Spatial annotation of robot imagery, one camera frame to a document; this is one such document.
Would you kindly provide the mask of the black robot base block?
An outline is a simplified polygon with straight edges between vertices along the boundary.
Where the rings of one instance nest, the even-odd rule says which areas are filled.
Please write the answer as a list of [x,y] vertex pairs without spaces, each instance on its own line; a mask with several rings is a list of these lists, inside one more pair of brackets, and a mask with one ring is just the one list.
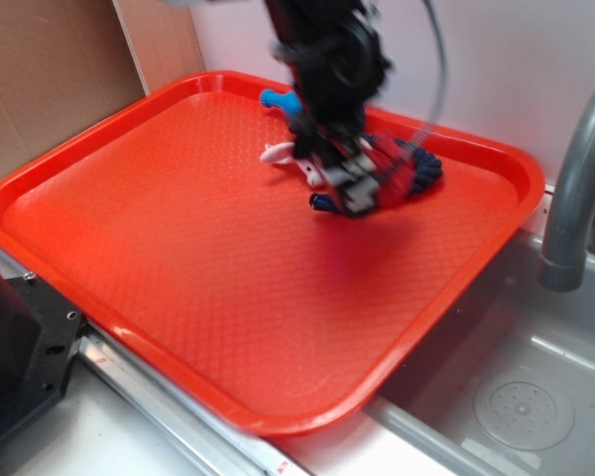
[[81,328],[43,279],[0,274],[0,445],[63,399]]

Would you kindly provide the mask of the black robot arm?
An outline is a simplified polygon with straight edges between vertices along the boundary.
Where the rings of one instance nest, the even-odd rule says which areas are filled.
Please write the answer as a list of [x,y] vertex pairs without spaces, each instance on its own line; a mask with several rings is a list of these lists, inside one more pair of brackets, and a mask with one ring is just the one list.
[[290,70],[301,111],[291,121],[294,154],[311,158],[337,210],[362,217],[377,207],[376,166],[360,144],[364,103],[389,61],[360,1],[269,1],[276,58]]

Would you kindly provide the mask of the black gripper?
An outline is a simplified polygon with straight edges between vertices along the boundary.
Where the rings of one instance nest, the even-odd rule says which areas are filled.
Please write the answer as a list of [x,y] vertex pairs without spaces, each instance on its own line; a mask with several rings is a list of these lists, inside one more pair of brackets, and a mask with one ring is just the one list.
[[318,154],[335,164],[321,167],[321,175],[342,215],[372,213],[380,184],[376,165],[358,154],[358,138],[365,126],[364,103],[378,92],[391,66],[378,34],[362,19],[345,19],[310,42],[278,43],[275,57],[290,69],[302,107],[291,120],[294,156]]

